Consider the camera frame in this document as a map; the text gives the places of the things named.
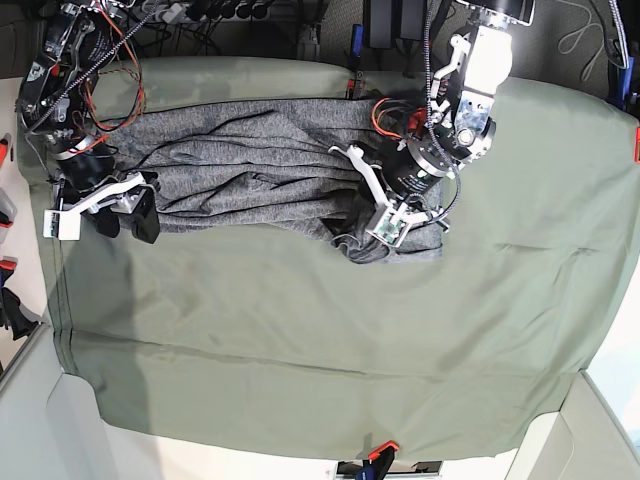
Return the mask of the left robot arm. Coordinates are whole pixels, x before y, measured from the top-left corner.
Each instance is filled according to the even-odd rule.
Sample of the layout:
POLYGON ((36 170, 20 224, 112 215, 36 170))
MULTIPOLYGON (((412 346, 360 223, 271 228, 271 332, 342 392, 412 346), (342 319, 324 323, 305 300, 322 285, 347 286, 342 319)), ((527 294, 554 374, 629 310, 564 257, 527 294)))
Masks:
POLYGON ((421 100, 381 98, 370 110, 382 138, 380 160, 371 164, 355 148, 349 158, 361 174, 360 190, 381 210, 428 215, 426 195, 443 180, 461 181, 462 169, 491 147, 491 117, 498 87, 513 63, 512 25, 528 26, 532 1, 465 1, 470 17, 449 41, 447 63, 432 52, 449 4, 421 11, 425 84, 421 100))

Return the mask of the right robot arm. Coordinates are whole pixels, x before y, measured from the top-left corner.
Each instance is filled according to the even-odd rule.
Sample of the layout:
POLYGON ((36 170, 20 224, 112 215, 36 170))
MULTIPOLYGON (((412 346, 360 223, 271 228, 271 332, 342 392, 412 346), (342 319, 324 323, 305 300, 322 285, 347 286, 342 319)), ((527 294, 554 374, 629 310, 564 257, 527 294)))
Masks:
POLYGON ((57 164, 47 174, 53 205, 43 213, 43 234, 59 241, 77 241, 88 219, 102 235, 115 238, 128 222, 134 238, 152 244, 160 224, 155 206, 159 189, 150 172, 122 170, 109 136, 130 125, 144 110, 142 69, 129 39, 130 30, 115 17, 133 7, 131 1, 65 1, 47 30, 42 49, 22 80, 16 113, 24 139, 41 141, 57 164), (136 86, 128 114, 113 126, 98 120, 92 98, 102 68, 125 50, 127 69, 136 86))

